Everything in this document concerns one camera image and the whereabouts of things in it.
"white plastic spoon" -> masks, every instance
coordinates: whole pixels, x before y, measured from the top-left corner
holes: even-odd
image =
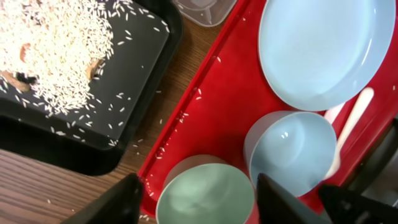
[[[337,105],[333,108],[330,108],[326,111],[325,115],[323,116],[330,124],[333,124],[335,122],[335,119],[337,118],[338,114],[340,113],[341,109],[343,109],[344,105],[346,103],[342,103],[340,105]]]
[[[374,90],[370,87],[366,87],[362,92],[359,94],[358,99],[354,105],[351,114],[349,115],[346,124],[337,140],[336,151],[335,151],[335,158],[331,164],[331,167],[326,174],[325,179],[333,176],[337,170],[340,168],[340,151],[343,147],[345,141],[347,140],[349,134],[354,129],[356,123],[361,118],[362,114],[365,112],[366,108],[368,107],[369,103],[371,102],[374,96]]]

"wood grain surface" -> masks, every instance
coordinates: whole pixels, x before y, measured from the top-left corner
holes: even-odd
[[[222,27],[203,28],[187,19],[184,26],[180,49],[160,84],[162,93],[156,94],[135,141],[113,172],[88,177],[0,150],[0,224],[60,223],[139,170]],[[139,223],[156,222],[145,218]]]

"pale green bowl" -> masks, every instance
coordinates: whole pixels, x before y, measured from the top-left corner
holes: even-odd
[[[166,186],[156,218],[158,224],[243,224],[254,203],[252,183],[243,172],[227,164],[203,164]]]

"plastic container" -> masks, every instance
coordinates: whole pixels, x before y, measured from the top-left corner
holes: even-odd
[[[265,114],[294,110],[271,90],[259,63],[257,38],[265,3],[265,0],[239,0],[236,3],[147,156],[139,176],[150,183],[154,193],[149,196],[146,189],[142,201],[142,209],[149,215],[155,214],[167,174],[190,156],[211,154],[248,175],[243,146],[250,127]],[[341,185],[398,113],[397,61],[396,26],[386,57],[368,84],[374,89],[374,98],[341,150],[338,172],[326,183]],[[337,136],[355,101],[356,97],[346,102],[333,123]],[[299,199],[321,212],[323,207],[317,190],[315,187]]]
[[[180,12],[204,27],[217,26],[236,4],[236,0],[173,0]]]

